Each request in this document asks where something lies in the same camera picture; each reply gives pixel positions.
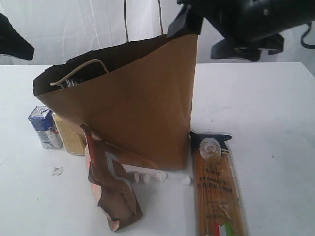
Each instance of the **paper bag handle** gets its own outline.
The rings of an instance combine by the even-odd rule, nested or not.
[[[158,1],[158,10],[159,10],[159,24],[161,26],[161,36],[163,36],[163,23],[162,23],[162,8],[161,8],[161,2],[160,0]],[[129,35],[128,35],[128,29],[127,29],[127,17],[126,17],[126,2],[127,0],[124,0],[124,20],[125,20],[125,30],[126,30],[126,38],[127,38],[127,43],[129,42]]]
[[[105,64],[101,61],[101,60],[98,60],[98,59],[93,59],[93,60],[89,60],[85,63],[83,63],[82,65],[78,66],[77,68],[75,68],[74,70],[72,70],[69,74],[67,74],[66,76],[64,76],[62,79],[58,80],[57,82],[53,82],[53,83],[50,83],[51,86],[54,86],[54,85],[58,85],[60,86],[62,89],[64,89],[64,86],[61,84],[63,81],[69,79],[72,75],[74,75],[75,73],[77,73],[79,70],[81,70],[82,68],[86,67],[87,65],[90,65],[92,63],[100,63],[104,70],[106,71],[106,73],[108,74],[109,73],[109,70],[107,69],[107,67],[105,66]]]

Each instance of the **oval logo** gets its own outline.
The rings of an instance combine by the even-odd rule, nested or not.
[[[202,140],[199,147],[201,157],[210,165],[217,165],[222,158],[222,148],[214,138]]]

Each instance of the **white tabletop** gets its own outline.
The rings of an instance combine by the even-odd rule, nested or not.
[[[134,185],[143,219],[109,231],[83,157],[42,149],[27,120],[41,105],[32,80],[47,67],[0,66],[0,235],[194,235],[193,187],[181,184],[190,162],[164,184]],[[314,101],[315,78],[300,63],[197,65],[192,129],[233,135],[228,143],[252,236],[313,235]]]

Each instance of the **white backdrop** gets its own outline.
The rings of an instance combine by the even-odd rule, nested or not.
[[[33,61],[6,56],[0,64],[62,64],[89,50],[110,47],[126,41],[124,0],[0,0],[0,12],[14,28],[35,47]],[[177,15],[176,0],[161,0],[164,30]],[[157,0],[128,0],[127,20],[131,40],[150,38],[159,34]],[[261,62],[300,61],[315,75],[315,50],[304,49],[300,37],[306,30],[300,26],[283,33],[285,52],[269,56]],[[222,36],[205,22],[198,45],[198,63],[242,62],[211,60],[211,46]],[[315,43],[315,33],[307,42]]]

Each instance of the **spaghetti package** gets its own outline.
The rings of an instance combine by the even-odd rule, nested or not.
[[[94,140],[90,129],[85,125],[81,127],[87,142],[85,158],[93,195],[104,210],[111,231],[122,229],[142,218],[128,173],[111,154],[110,145]]]
[[[199,236],[245,236],[232,160],[232,136],[191,132],[196,226]]]

